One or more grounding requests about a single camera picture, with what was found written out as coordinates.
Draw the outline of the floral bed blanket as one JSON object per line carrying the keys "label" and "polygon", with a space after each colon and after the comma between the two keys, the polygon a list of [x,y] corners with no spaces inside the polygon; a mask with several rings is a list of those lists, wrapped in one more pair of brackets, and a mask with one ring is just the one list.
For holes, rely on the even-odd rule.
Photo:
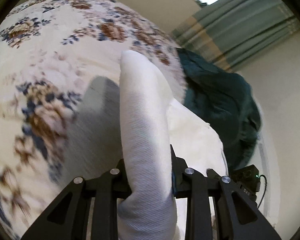
{"label": "floral bed blanket", "polygon": [[0,25],[0,226],[9,239],[66,186],[68,128],[94,78],[119,86],[125,50],[145,55],[183,100],[176,44],[116,0],[30,0]]}

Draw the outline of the right green curtain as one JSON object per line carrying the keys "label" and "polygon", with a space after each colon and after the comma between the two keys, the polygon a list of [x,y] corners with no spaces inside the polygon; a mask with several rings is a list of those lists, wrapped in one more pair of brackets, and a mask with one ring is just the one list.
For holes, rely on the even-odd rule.
{"label": "right green curtain", "polygon": [[182,48],[231,71],[300,30],[282,0],[218,0],[172,31]]}

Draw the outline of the grey folded sweater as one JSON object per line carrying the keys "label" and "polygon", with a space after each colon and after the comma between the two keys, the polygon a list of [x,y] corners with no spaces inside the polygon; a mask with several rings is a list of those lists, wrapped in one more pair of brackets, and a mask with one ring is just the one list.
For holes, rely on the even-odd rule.
{"label": "grey folded sweater", "polygon": [[122,159],[120,89],[106,77],[94,78],[83,95],[76,120],[68,128],[61,183],[93,179]]}

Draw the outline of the white pants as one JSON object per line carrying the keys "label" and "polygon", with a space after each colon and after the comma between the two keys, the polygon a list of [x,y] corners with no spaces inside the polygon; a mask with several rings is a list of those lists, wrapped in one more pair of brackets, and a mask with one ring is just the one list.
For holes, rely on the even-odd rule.
{"label": "white pants", "polygon": [[184,239],[186,206],[172,194],[171,155],[202,174],[228,174],[216,131],[173,96],[149,59],[127,50],[120,62],[120,128],[132,194],[118,206],[120,239]]}

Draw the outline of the dark green plush blanket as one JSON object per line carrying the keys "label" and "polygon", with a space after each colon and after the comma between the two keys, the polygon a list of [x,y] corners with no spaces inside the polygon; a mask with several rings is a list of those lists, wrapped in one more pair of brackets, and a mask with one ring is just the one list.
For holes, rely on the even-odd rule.
{"label": "dark green plush blanket", "polygon": [[188,84],[184,106],[217,132],[228,169],[245,167],[262,124],[249,83],[189,50],[179,48],[177,52]]}

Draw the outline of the white headboard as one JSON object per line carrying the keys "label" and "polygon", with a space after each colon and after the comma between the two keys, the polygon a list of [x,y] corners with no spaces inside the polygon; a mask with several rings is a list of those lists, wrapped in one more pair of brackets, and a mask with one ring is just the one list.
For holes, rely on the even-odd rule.
{"label": "white headboard", "polygon": [[262,213],[270,224],[275,228],[279,221],[279,211],[281,202],[280,169],[277,153],[270,129],[264,115],[264,111],[256,101],[261,117],[261,128],[258,136],[258,150],[261,157],[263,174],[267,178],[267,189],[262,201]]}

